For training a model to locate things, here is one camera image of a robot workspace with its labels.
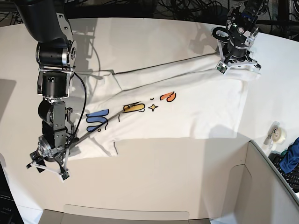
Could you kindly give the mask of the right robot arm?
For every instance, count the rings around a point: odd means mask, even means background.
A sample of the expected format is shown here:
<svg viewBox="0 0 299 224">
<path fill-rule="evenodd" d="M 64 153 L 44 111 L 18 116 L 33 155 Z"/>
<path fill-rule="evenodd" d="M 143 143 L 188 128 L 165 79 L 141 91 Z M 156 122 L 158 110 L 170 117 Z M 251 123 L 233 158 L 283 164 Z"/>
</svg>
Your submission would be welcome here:
<svg viewBox="0 0 299 224">
<path fill-rule="evenodd" d="M 77 43 L 64 13 L 63 0 L 17 0 L 16 8 L 30 35 L 38 42 L 37 93 L 43 97 L 38 107 L 42 135 L 37 150 L 30 154 L 28 168 L 47 170 L 45 162 L 57 162 L 59 175 L 68 175 L 69 144 L 75 128 L 70 120 L 72 108 L 65 106 L 74 75 Z"/>
</svg>

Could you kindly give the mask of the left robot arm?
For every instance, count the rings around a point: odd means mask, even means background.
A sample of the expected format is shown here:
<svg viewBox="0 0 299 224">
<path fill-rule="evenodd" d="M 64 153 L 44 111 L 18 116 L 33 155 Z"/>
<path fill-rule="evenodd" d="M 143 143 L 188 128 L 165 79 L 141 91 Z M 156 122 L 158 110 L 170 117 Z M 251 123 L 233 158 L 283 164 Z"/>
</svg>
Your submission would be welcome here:
<svg viewBox="0 0 299 224">
<path fill-rule="evenodd" d="M 228 12 L 225 26 L 212 30 L 212 36 L 220 44 L 219 53 L 224 63 L 247 59 L 259 32 L 257 19 L 267 9 L 265 0 L 237 0 Z"/>
</svg>

